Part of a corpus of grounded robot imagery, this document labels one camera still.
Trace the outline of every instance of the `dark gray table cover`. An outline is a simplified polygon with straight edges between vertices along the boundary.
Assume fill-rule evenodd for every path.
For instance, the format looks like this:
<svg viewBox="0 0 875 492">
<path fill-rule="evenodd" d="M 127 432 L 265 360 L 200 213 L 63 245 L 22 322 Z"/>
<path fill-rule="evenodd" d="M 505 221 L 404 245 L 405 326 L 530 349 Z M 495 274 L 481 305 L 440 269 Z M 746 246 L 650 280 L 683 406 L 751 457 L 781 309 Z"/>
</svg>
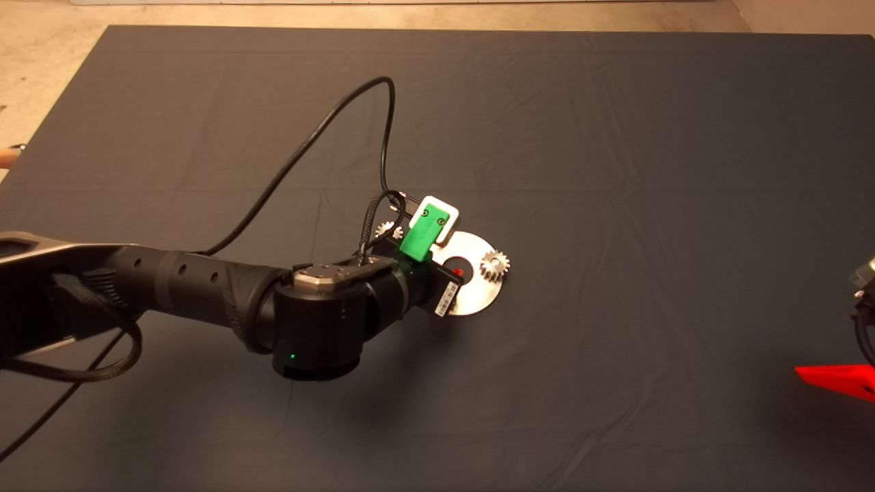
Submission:
<svg viewBox="0 0 875 492">
<path fill-rule="evenodd" d="M 205 247 L 380 74 L 390 185 L 510 255 L 493 307 L 412 312 L 331 383 L 147 314 L 142 361 L 82 388 L 0 489 L 875 488 L 875 405 L 793 371 L 862 361 L 869 37 L 112 27 L 0 187 L 0 228 Z M 385 101 L 350 106 L 223 256 L 347 253 Z M 0 441 L 62 390 L 0 374 Z"/>
</svg>

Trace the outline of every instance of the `green plastic part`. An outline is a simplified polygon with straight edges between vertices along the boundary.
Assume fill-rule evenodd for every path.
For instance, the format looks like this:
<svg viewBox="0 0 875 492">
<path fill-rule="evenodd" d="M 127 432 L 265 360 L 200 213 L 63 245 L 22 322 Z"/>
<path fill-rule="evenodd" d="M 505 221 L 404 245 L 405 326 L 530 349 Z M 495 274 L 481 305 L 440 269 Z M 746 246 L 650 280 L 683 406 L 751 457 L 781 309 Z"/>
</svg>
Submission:
<svg viewBox="0 0 875 492">
<path fill-rule="evenodd" d="M 416 219 L 416 224 L 404 237 L 401 252 L 418 262 L 429 256 L 431 245 L 435 243 L 440 231 L 450 219 L 450 214 L 435 207 L 426 205 L 423 214 Z"/>
</svg>

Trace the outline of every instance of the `black cable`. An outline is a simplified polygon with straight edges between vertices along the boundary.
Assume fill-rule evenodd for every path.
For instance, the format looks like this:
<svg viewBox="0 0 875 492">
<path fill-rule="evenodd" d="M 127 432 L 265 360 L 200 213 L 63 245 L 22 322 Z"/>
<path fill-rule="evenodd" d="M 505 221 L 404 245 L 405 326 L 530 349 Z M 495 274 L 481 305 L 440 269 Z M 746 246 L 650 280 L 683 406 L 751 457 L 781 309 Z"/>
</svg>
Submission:
<svg viewBox="0 0 875 492">
<path fill-rule="evenodd" d="M 131 339 L 130 352 L 108 366 L 87 370 L 56 368 L 19 359 L 0 361 L 0 368 L 63 383 L 94 383 L 120 376 L 133 367 L 143 353 L 143 334 L 140 327 L 127 316 L 119 313 L 108 299 L 87 288 L 75 275 L 55 273 L 52 279 L 61 290 L 69 293 L 80 304 L 95 309 L 121 328 L 122 333 L 127 334 Z"/>
<path fill-rule="evenodd" d="M 872 309 L 861 304 L 857 310 L 857 316 L 854 318 L 854 333 L 857 336 L 857 344 L 863 352 L 863 357 L 866 361 L 875 367 L 875 348 L 872 348 L 872 340 L 869 337 L 869 316 Z"/>
<path fill-rule="evenodd" d="M 355 98 L 364 94 L 369 89 L 374 88 L 380 84 L 386 84 L 388 87 L 388 113 L 386 115 L 386 127 L 383 130 L 383 138 L 382 145 L 380 149 L 380 187 L 383 192 L 389 190 L 389 186 L 386 183 L 386 157 L 389 151 L 389 136 L 392 133 L 392 121 L 395 119 L 395 83 L 389 77 L 382 76 L 372 79 L 371 81 L 366 82 L 359 88 L 355 89 L 353 92 L 346 95 L 340 102 L 337 103 L 336 106 L 328 113 L 325 119 L 322 120 L 322 123 L 316 126 L 316 129 L 310 134 L 308 138 L 297 148 L 295 153 L 291 155 L 289 160 L 286 161 L 285 165 L 280 168 L 280 170 L 274 175 L 273 179 L 270 180 L 270 183 L 264 188 L 261 196 L 258 197 L 258 200 L 255 201 L 255 204 L 249 209 L 249 211 L 243 216 L 240 222 L 237 224 L 234 229 L 231 230 L 228 235 L 225 236 L 224 239 L 217 242 L 213 247 L 208 248 L 203 251 L 199 251 L 202 255 L 211 256 L 218 253 L 221 250 L 224 250 L 231 242 L 233 242 L 242 232 L 249 226 L 249 224 L 255 219 L 256 215 L 261 212 L 264 204 L 267 203 L 270 196 L 276 191 L 277 186 L 283 179 L 286 174 L 289 173 L 292 167 L 298 163 L 298 161 L 306 154 L 310 147 L 316 143 L 319 137 L 322 135 L 322 132 L 326 130 L 331 121 L 343 110 L 350 102 L 354 101 Z"/>
<path fill-rule="evenodd" d="M 371 237 L 371 231 L 374 230 L 374 217 L 377 213 L 377 208 L 380 206 L 380 202 L 386 197 L 395 198 L 397 200 L 396 206 L 398 208 L 398 216 L 395 218 L 392 227 L 383 231 L 383 233 L 377 237 L 368 240 Z M 401 227 L 401 221 L 404 220 L 404 210 L 406 207 L 407 201 L 403 193 L 397 192 L 396 190 L 385 190 L 371 200 L 371 203 L 367 206 L 367 210 L 365 211 L 365 221 L 361 224 L 359 248 L 355 253 L 358 257 L 359 266 L 362 266 L 365 262 L 365 251 L 392 234 L 392 231 L 395 230 L 395 228 Z"/>
<path fill-rule="evenodd" d="M 113 339 L 109 341 L 106 347 L 103 348 L 101 353 L 98 354 L 97 357 L 95 357 L 94 361 L 91 362 L 91 365 L 88 366 L 88 369 L 97 369 L 97 366 L 100 365 L 101 362 L 103 362 L 103 359 L 105 359 L 106 356 L 109 355 L 109 351 L 116 346 L 116 344 L 122 339 L 122 337 L 124 337 L 124 335 L 125 332 L 121 331 L 115 337 L 113 337 Z M 70 387 L 67 388 L 66 391 L 64 391 L 64 394 L 61 395 L 57 400 L 55 400 L 52 406 L 46 409 L 43 414 L 39 416 L 36 422 L 31 424 L 31 426 L 28 427 L 26 431 L 22 432 L 22 434 L 18 436 L 18 439 L 12 441 L 12 443 L 9 444 L 6 449 L 0 452 L 0 463 L 3 463 L 6 458 L 9 458 L 21 447 L 21 445 L 27 442 L 27 440 L 30 439 L 31 436 L 35 434 L 40 429 L 40 427 L 42 427 L 64 403 L 67 402 L 68 399 L 70 399 L 70 397 L 76 392 L 76 390 L 79 389 L 81 385 L 82 383 L 71 384 Z"/>
</svg>

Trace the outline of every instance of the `gray fabric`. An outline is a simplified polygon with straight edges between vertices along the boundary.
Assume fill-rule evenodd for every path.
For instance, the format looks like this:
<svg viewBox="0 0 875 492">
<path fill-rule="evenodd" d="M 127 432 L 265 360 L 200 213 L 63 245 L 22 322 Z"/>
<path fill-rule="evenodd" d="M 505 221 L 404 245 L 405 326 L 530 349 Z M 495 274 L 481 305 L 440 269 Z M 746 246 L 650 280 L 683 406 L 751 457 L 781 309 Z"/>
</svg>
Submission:
<svg viewBox="0 0 875 492">
<path fill-rule="evenodd" d="M 872 490 L 875 406 L 793 371 L 862 361 L 869 37 L 113 27 L 0 188 L 0 228 L 206 247 L 380 74 L 389 184 L 509 254 L 493 307 L 413 312 L 331 383 L 148 314 L 142 361 L 83 388 L 1 489 Z M 384 91 L 350 106 L 223 256 L 350 251 L 384 112 Z M 61 391 L 0 375 L 2 442 Z"/>
</svg>

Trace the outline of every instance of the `barcode label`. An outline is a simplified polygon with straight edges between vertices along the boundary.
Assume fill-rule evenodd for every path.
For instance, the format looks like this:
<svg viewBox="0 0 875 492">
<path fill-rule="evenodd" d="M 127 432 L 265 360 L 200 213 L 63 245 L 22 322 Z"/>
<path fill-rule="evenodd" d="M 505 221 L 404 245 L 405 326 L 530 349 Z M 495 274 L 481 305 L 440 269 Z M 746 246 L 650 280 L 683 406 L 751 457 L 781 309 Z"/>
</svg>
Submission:
<svg viewBox="0 0 875 492">
<path fill-rule="evenodd" d="M 440 302 L 437 303 L 437 307 L 435 308 L 435 314 L 444 317 L 446 314 L 446 310 L 450 309 L 450 303 L 452 302 L 452 297 L 456 295 L 456 291 L 459 289 L 459 284 L 454 284 L 450 282 L 446 285 L 446 289 L 444 289 L 444 295 L 441 296 Z"/>
</svg>

